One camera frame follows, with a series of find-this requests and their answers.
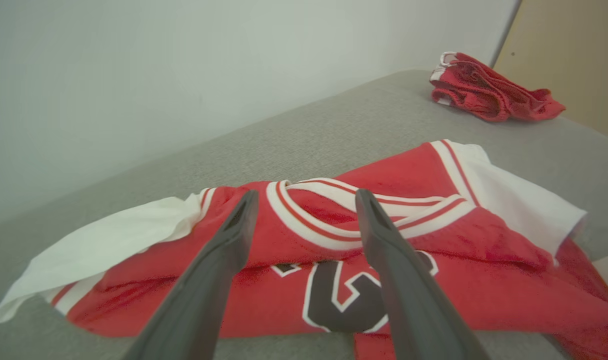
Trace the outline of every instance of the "gray carpet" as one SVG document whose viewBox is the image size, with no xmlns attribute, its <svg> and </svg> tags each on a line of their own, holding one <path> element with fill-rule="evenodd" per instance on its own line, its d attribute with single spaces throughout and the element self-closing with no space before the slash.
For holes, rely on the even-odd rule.
<svg viewBox="0 0 608 360">
<path fill-rule="evenodd" d="M 482 145 L 491 161 L 589 212 L 578 243 L 608 255 L 608 138 L 564 119 L 484 123 L 429 99 L 429 73 L 404 71 L 150 162 L 0 224 L 0 300 L 29 260 L 71 231 L 148 201 L 256 180 L 333 177 L 422 142 Z M 558 360 L 535 333 L 478 332 L 497 360 Z M 131 339 L 75 328 L 40 299 L 0 325 L 0 360 L 114 360 Z M 225 339 L 223 359 L 351 359 L 342 333 Z"/>
</svg>

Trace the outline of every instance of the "white wall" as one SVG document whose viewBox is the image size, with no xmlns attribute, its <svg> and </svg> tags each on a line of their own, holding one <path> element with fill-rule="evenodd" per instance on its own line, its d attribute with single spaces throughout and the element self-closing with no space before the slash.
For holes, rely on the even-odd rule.
<svg viewBox="0 0 608 360">
<path fill-rule="evenodd" d="M 0 0 L 0 220 L 408 68 L 516 0 Z"/>
</svg>

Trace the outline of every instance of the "red stripe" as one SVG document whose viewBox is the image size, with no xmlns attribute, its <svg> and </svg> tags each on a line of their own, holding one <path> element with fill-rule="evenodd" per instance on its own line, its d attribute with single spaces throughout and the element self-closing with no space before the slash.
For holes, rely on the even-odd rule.
<svg viewBox="0 0 608 360">
<path fill-rule="evenodd" d="M 459 175 L 464 179 L 464 184 L 466 184 L 466 189 L 468 189 L 468 192 L 470 193 L 471 198 L 473 198 L 473 203 L 475 203 L 475 205 L 479 207 L 479 202 L 477 201 L 475 193 L 473 193 L 473 189 L 470 187 L 470 184 L 468 183 L 468 179 L 466 178 L 466 174 L 464 173 L 464 170 L 462 169 L 461 164 L 459 164 L 459 160 L 457 160 L 457 157 L 455 156 L 455 152 L 453 151 L 453 148 L 451 148 L 450 144 L 448 144 L 448 142 L 446 142 L 445 140 L 443 140 L 441 142 L 444 145 L 446 145 L 446 148 L 448 148 L 448 151 L 450 152 L 450 156 L 455 161 L 455 166 L 457 166 L 457 170 L 459 171 Z"/>
<path fill-rule="evenodd" d="M 53 300 L 52 300 L 52 301 L 50 301 L 50 303 L 51 303 L 53 306 L 56 306 L 56 305 L 57 305 L 57 303 L 59 303 L 59 300 L 61 300 L 61 299 L 62 299 L 62 297 L 64 297 L 64 296 L 65 296 L 65 294 L 67 294 L 67 293 L 68 293 L 68 291 L 70 291 L 70 289 L 72 289 L 72 288 L 75 286 L 75 284 L 77 284 L 77 282 L 73 282 L 72 284 L 68 284 L 68 285 L 64 286 L 64 288 L 63 288 L 63 289 L 61 289 L 61 291 L 60 291 L 60 292 L 58 292 L 58 293 L 57 293 L 57 295 L 55 295 L 55 297 L 53 298 Z"/>
<path fill-rule="evenodd" d="M 350 192 L 351 194 L 355 194 L 356 193 L 356 191 L 354 191 L 353 189 L 349 189 L 349 188 L 344 187 L 342 185 L 333 184 L 332 182 L 331 183 L 328 182 L 328 181 L 325 182 L 324 180 L 306 180 L 306 181 L 300 181 L 297 184 L 310 183 L 310 182 L 311 183 L 315 183 L 316 182 L 316 183 L 326 184 L 326 185 L 329 185 L 331 187 L 338 188 L 338 189 L 341 189 L 343 191 Z M 391 204 L 391 205 L 409 205 L 409 206 L 413 206 L 414 205 L 414 206 L 419 206 L 419 207 L 423 207 L 423 206 L 424 207 L 428 207 L 428 206 L 431 207 L 432 205 L 436 205 L 436 204 L 440 203 L 440 200 L 429 201 L 429 202 L 424 202 L 424 203 L 423 202 L 419 202 L 418 203 L 418 202 L 411 202 L 411 201 L 404 202 L 404 201 L 396 201 L 396 200 L 386 200 L 386 199 L 381 199 L 381 198 L 380 199 L 378 198 L 377 201 L 379 203 L 385 203 L 385 204 Z"/>
<path fill-rule="evenodd" d="M 204 203 L 206 202 L 206 196 L 208 195 L 208 192 L 211 190 L 212 190 L 212 187 L 204 192 L 204 197 L 201 198 L 201 205 L 200 205 L 201 210 L 204 209 Z"/>
<path fill-rule="evenodd" d="M 462 199 L 462 198 L 458 198 L 457 200 L 455 200 L 454 202 L 451 202 L 449 205 L 445 206 L 443 209 L 440 209 L 438 211 L 435 211 L 434 213 L 425 216 L 421 219 L 416 219 L 416 221 L 410 222 L 410 223 L 405 223 L 404 225 L 400 226 L 399 228 L 397 228 L 398 230 L 404 230 L 404 229 L 408 229 L 411 228 L 413 226 L 417 226 L 419 224 L 425 223 L 426 221 L 430 221 L 436 217 L 440 217 L 441 215 L 449 212 L 451 209 L 453 209 L 454 207 L 456 207 L 457 205 L 459 205 L 460 203 L 466 201 L 466 199 Z"/>
<path fill-rule="evenodd" d="M 344 236 L 339 236 L 339 235 L 335 235 L 333 233 L 330 233 L 326 230 L 323 230 L 322 228 L 320 229 L 319 227 L 313 225 L 312 223 L 310 223 L 309 221 L 307 221 L 303 216 L 299 215 L 292 207 L 290 207 L 290 205 L 286 202 L 286 199 L 284 198 L 284 195 L 281 193 L 281 187 L 280 187 L 281 182 L 279 182 L 277 184 L 277 196 L 279 197 L 279 200 L 281 201 L 281 203 L 284 205 L 284 207 L 286 207 L 286 209 L 288 210 L 288 212 L 290 212 L 291 215 L 293 215 L 300 223 L 304 224 L 307 228 L 315 231 L 316 233 L 320 234 L 320 235 L 324 235 L 326 237 L 329 237 L 331 239 L 335 239 L 335 240 L 340 240 L 340 241 L 345 241 L 345 242 L 354 242 L 354 241 L 358 241 L 359 237 L 344 237 Z"/>
</svg>

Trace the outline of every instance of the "crumpled red cloth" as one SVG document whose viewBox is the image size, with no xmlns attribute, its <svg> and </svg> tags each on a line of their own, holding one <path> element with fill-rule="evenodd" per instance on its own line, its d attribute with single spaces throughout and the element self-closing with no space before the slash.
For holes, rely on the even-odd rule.
<svg viewBox="0 0 608 360">
<path fill-rule="evenodd" d="M 430 83 L 435 86 L 431 96 L 436 103 L 494 123 L 509 117 L 529 122 L 553 119 L 566 109 L 549 89 L 528 91 L 461 52 L 444 52 Z"/>
</svg>

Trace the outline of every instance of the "red fabric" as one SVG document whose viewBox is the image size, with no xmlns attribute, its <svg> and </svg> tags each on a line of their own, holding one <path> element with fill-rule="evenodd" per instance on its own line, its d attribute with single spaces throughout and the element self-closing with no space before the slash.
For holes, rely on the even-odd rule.
<svg viewBox="0 0 608 360">
<path fill-rule="evenodd" d="M 472 57 L 458 52 L 439 79 L 432 79 L 434 101 L 448 99 L 453 107 L 485 121 L 501 122 L 509 117 L 523 121 L 553 119 L 566 108 L 553 100 L 548 89 L 528 91 L 499 75 Z"/>
<path fill-rule="evenodd" d="M 336 179 L 401 198 L 457 194 L 430 144 Z M 289 210 L 278 212 L 273 202 L 288 203 L 288 198 L 313 218 L 346 231 L 358 229 L 354 212 L 310 191 L 271 193 L 273 185 L 252 182 L 216 188 L 205 218 L 189 235 L 155 244 L 109 269 L 72 307 L 68 320 L 108 337 L 137 335 L 242 194 L 256 189 L 260 204 L 253 246 L 247 268 L 233 279 L 221 336 L 313 333 L 325 328 L 373 331 L 375 336 L 357 335 L 357 357 L 392 356 L 385 314 L 381 319 L 368 318 L 382 312 L 381 295 L 378 275 L 361 249 L 336 250 L 311 243 L 298 235 L 295 225 L 318 234 L 325 230 L 311 219 L 298 219 L 296 224 L 285 221 Z M 433 212 L 426 209 L 439 207 L 440 201 L 422 207 L 422 216 L 411 224 L 445 220 L 439 228 L 409 241 L 423 251 L 422 259 L 464 321 L 474 330 L 551 333 L 577 358 L 608 359 L 608 289 L 583 253 L 567 240 L 558 252 L 560 265 L 555 267 L 549 253 L 510 230 L 503 219 L 462 199 L 452 203 Z M 462 205 L 471 210 L 452 217 Z M 350 242 L 347 235 L 327 235 L 338 238 L 333 244 Z M 275 264 L 283 264 L 286 270 L 270 266 Z"/>
</svg>

